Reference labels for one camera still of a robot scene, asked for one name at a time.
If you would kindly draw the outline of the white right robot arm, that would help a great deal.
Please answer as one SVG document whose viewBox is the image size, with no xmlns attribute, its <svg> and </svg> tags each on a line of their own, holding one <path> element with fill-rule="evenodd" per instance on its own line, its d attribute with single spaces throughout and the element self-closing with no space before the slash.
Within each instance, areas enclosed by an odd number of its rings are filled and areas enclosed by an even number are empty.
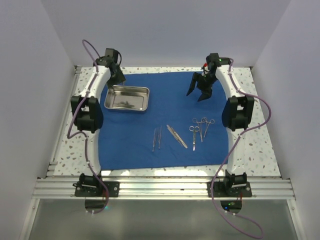
<svg viewBox="0 0 320 240">
<path fill-rule="evenodd" d="M 235 196 L 241 187 L 247 184 L 244 152 L 241 139 L 252 120 L 255 100 L 243 93 L 242 88 L 232 71 L 233 60 L 211 53 L 206 57 L 206 64 L 201 68 L 203 73 L 194 73 L 187 95 L 195 88 L 201 91 L 198 101 L 207 100 L 212 96 L 213 84 L 220 82 L 226 97 L 221 120 L 227 130 L 228 150 L 227 166 L 223 180 L 223 192 L 227 196 Z"/>
</svg>

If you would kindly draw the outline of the steel straight surgical scissors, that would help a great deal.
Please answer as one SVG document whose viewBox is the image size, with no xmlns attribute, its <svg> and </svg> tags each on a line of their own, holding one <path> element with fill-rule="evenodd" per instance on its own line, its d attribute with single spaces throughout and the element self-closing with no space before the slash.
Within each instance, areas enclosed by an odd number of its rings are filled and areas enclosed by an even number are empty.
<svg viewBox="0 0 320 240">
<path fill-rule="evenodd" d="M 200 131 L 198 126 L 190 126 L 189 130 L 192 132 L 192 150 L 196 150 L 196 138 L 197 138 L 197 132 Z"/>
</svg>

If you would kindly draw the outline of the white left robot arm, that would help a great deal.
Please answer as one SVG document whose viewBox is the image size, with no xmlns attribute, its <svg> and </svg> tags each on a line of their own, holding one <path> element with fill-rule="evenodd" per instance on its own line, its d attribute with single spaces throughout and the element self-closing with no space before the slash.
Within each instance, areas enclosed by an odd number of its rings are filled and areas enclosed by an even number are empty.
<svg viewBox="0 0 320 240">
<path fill-rule="evenodd" d="M 70 99 L 72 119 L 67 138 L 83 135 L 85 163 L 95 177 L 101 174 L 97 144 L 104 122 L 101 95 L 105 86 L 112 88 L 126 80 L 120 67 L 121 62 L 122 56 L 118 52 L 115 56 L 108 53 L 98 57 L 93 62 L 93 72 L 88 83 L 78 95 Z"/>
</svg>

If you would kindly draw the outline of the stainless steel instrument tray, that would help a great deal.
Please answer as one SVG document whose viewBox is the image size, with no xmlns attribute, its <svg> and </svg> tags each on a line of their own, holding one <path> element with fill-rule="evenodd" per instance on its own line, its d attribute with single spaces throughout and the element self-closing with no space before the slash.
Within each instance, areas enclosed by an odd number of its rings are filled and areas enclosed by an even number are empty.
<svg viewBox="0 0 320 240">
<path fill-rule="evenodd" d="M 145 112 L 149 104 L 150 90 L 141 86 L 114 85 L 106 92 L 104 107 L 110 111 Z M 134 108 L 117 107 L 120 102 L 128 101 Z"/>
</svg>

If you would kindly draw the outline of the steel surgical forceps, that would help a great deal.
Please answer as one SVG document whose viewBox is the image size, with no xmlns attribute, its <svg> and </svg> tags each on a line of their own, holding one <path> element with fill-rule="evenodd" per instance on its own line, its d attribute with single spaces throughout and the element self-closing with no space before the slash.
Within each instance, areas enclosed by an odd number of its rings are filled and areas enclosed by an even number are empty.
<svg viewBox="0 0 320 240">
<path fill-rule="evenodd" d="M 197 120 L 196 118 L 193 118 L 192 122 L 197 124 L 197 126 L 199 128 L 200 140 L 201 140 L 201 142 L 203 142 L 203 135 L 202 135 L 202 123 L 203 123 L 203 121 L 201 119 Z"/>
</svg>

